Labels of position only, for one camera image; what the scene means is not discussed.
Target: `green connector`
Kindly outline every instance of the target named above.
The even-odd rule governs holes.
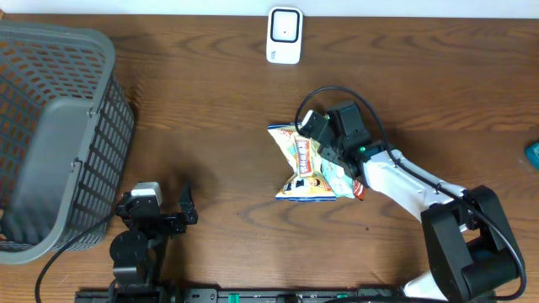
[[[239,303],[239,294],[228,295],[228,303]]]

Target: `plastic basket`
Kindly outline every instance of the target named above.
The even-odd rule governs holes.
[[[0,263],[34,260],[111,212],[134,131],[114,64],[97,31],[0,22]]]

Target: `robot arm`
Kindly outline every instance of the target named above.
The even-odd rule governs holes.
[[[139,183],[125,193],[115,213],[129,229],[110,244],[113,274],[118,288],[109,291],[103,302],[182,302],[173,283],[161,282],[161,267],[168,239],[183,234],[187,225],[196,224],[198,215],[185,185],[179,197],[181,212],[161,214],[163,198],[157,182]],[[99,302],[90,294],[88,302]]]
[[[392,154],[415,173],[433,183],[444,184],[445,189],[457,196],[462,196],[465,190],[462,186],[446,183],[427,173],[423,168],[411,163],[398,150],[392,150]],[[381,151],[363,163],[363,171],[368,187],[393,199],[419,221],[421,221],[421,213],[431,205],[446,204],[453,200],[453,198],[436,191],[425,182],[403,171],[393,163],[387,151]]]
[[[325,116],[310,110],[300,134],[320,143],[318,153],[322,157],[339,164],[365,186],[395,200],[423,225],[431,270],[408,283],[405,295],[468,302],[519,277],[516,258],[509,247],[491,225],[474,215],[480,212],[490,218],[514,248],[520,263],[524,263],[492,190],[484,186],[467,190],[446,183],[411,163],[394,146],[373,142],[355,102],[338,104]],[[466,201],[474,211],[456,199]],[[481,234],[465,242],[462,232],[467,229],[480,229]]]

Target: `chip bag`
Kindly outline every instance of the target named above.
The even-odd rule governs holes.
[[[344,169],[318,155],[318,142],[300,136],[293,124],[270,125],[273,136],[294,174],[275,196],[300,202],[335,201],[337,197],[363,200],[363,185],[344,174]]]

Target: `white wall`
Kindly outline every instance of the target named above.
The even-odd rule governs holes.
[[[539,0],[0,0],[6,13],[259,16],[279,4],[306,16],[539,18]]]

